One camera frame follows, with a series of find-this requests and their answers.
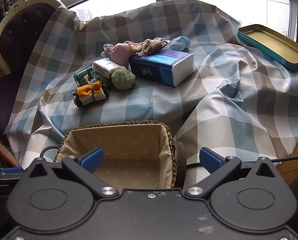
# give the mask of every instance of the triangular hole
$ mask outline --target triangular hole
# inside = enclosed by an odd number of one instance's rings
[[[36,164],[32,172],[30,173],[29,177],[35,178],[35,177],[46,176],[46,175],[47,175],[47,172],[44,166],[41,163],[39,163],[39,164]]]
[[[258,176],[264,176],[264,177],[272,177],[274,178],[274,174],[271,171],[271,169],[268,167],[266,163],[261,163],[260,168],[257,170],[256,174]]]

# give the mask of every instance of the wooden floor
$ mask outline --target wooden floor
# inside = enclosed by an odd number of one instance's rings
[[[295,148],[292,156],[298,156],[298,146]],[[298,160],[283,163],[278,167],[282,177],[290,184],[296,177],[298,177]]]

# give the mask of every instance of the purple upholstered chair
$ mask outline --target purple upholstered chair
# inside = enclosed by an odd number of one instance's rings
[[[0,68],[6,76],[0,78],[0,141],[10,148],[3,134],[15,103],[25,67],[58,0],[18,0],[0,23]]]

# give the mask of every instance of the green sponge ball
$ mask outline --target green sponge ball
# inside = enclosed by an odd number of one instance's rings
[[[125,67],[118,67],[111,75],[114,86],[120,90],[128,90],[132,88],[136,76]]]

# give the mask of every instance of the chair backrest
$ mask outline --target chair backrest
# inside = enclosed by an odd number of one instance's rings
[[[18,0],[0,23],[0,68],[5,74],[25,69],[31,52],[59,0]]]

